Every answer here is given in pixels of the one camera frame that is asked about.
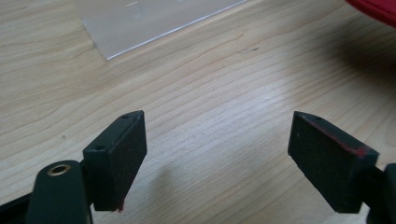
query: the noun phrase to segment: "light wood surface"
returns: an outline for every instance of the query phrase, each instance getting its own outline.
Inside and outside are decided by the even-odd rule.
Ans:
[[[395,40],[341,0],[250,0],[106,61],[72,0],[0,0],[0,203],[143,109],[148,155],[95,223],[364,223],[288,156],[292,113],[396,162]]]

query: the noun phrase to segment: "tabletop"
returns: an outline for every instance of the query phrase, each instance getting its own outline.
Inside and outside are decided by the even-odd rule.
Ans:
[[[395,39],[341,0],[249,0],[107,61],[73,0],[0,0],[0,204],[144,110],[148,155],[95,223],[364,223],[288,155],[292,114],[396,162]]]

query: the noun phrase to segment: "screw hole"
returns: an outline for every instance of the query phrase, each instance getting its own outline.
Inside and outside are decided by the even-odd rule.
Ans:
[[[97,146],[97,147],[95,147],[96,150],[102,150],[102,149],[105,149],[105,148],[106,148],[106,146]]]
[[[49,169],[47,174],[51,175],[51,176],[62,175],[64,173],[66,173],[68,170],[70,170],[70,168],[71,168],[71,166],[67,165],[67,164],[57,165],[57,166]]]

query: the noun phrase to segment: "transparent plastic sheet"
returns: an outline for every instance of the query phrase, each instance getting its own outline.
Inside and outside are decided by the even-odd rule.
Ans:
[[[96,46],[111,59],[246,0],[76,0]]]

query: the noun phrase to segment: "red object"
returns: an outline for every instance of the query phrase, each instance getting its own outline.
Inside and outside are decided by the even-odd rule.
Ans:
[[[396,28],[396,0],[346,0],[361,12]]]

